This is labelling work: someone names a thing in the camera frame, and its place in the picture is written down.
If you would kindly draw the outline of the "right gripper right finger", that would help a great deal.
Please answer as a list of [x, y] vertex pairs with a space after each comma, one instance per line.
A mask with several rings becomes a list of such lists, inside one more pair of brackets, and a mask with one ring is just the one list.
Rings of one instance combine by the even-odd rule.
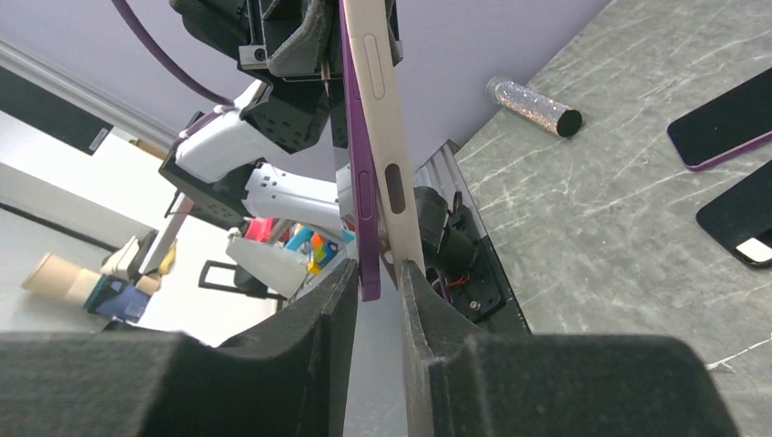
[[401, 265], [412, 436], [736, 436], [704, 363], [651, 335], [503, 335]]

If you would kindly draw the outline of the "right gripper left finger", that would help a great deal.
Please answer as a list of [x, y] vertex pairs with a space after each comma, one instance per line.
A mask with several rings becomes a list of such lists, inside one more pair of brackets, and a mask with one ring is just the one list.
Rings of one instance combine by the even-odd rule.
[[213, 349], [181, 334], [1, 338], [4, 436], [339, 436], [358, 266]]

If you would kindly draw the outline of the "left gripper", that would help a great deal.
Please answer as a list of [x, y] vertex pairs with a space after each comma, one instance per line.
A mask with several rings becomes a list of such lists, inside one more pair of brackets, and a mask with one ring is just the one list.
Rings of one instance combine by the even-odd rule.
[[176, 151], [295, 154], [331, 124], [335, 147], [370, 148], [341, 1], [173, 1], [184, 27], [255, 79]]

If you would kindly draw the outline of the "phone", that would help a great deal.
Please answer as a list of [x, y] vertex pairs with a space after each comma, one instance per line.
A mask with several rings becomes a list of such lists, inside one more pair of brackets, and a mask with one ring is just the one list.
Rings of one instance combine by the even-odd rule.
[[424, 265], [413, 169], [394, 67], [400, 45], [391, 31], [391, 1], [340, 2], [350, 180], [355, 206], [361, 300], [381, 295], [378, 226], [392, 259]]

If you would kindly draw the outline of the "black smartphone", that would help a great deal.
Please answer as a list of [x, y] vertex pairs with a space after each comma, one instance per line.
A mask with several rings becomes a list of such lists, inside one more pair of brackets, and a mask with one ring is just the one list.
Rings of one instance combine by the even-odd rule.
[[666, 129], [685, 168], [701, 171], [771, 138], [767, 69], [676, 119]]
[[771, 164], [743, 178], [696, 213], [716, 243], [750, 269], [771, 266]]

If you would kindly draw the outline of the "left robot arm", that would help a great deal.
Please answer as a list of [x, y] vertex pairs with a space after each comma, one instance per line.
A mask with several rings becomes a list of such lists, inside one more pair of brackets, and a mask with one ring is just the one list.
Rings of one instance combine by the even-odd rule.
[[336, 1], [175, 1], [188, 32], [252, 77], [231, 104], [183, 131], [160, 175], [221, 229], [283, 218], [334, 230], [337, 187], [270, 164], [315, 146], [328, 129], [349, 144]]

